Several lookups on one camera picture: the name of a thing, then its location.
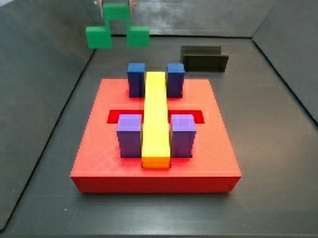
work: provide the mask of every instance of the gray wall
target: gray wall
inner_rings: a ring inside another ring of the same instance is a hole
[[[82,0],[102,24],[94,0]],[[150,26],[151,34],[253,37],[277,0],[137,0],[133,24]],[[114,33],[125,33],[122,23]]]
[[[280,0],[254,41],[318,122],[318,1]]]
[[[0,7],[0,230],[93,54],[91,23],[79,0]]]

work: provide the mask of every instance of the toy block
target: toy block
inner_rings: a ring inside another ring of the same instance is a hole
[[[145,117],[145,110],[119,110],[111,109],[109,113],[107,123],[118,124],[121,114],[141,114]],[[194,116],[196,124],[204,124],[204,111],[202,110],[169,110],[169,123],[172,121],[173,114],[190,114]]]
[[[169,63],[168,65],[168,97],[184,97],[185,65],[182,63]]]
[[[113,47],[113,36],[105,27],[91,26],[86,28],[87,44],[91,49]]]
[[[131,20],[131,9],[129,4],[105,4],[105,20],[110,22],[110,20]]]
[[[145,168],[170,167],[169,103],[166,73],[147,72],[142,163]]]
[[[131,26],[127,31],[127,46],[150,46],[150,28],[146,26]]]
[[[117,125],[106,123],[110,110],[139,111],[145,99],[129,97],[127,79],[102,80],[71,172],[81,192],[230,192],[236,188],[240,164],[209,79],[186,79],[185,89],[182,99],[169,99],[169,109],[204,112],[193,158],[172,158],[172,168],[147,169],[142,159],[121,158]]]
[[[172,115],[172,157],[192,158],[196,139],[196,121],[193,115]]]
[[[122,158],[142,157],[142,115],[123,114],[117,125]]]
[[[145,97],[145,73],[146,63],[130,63],[129,64],[129,84],[130,84],[130,97]]]

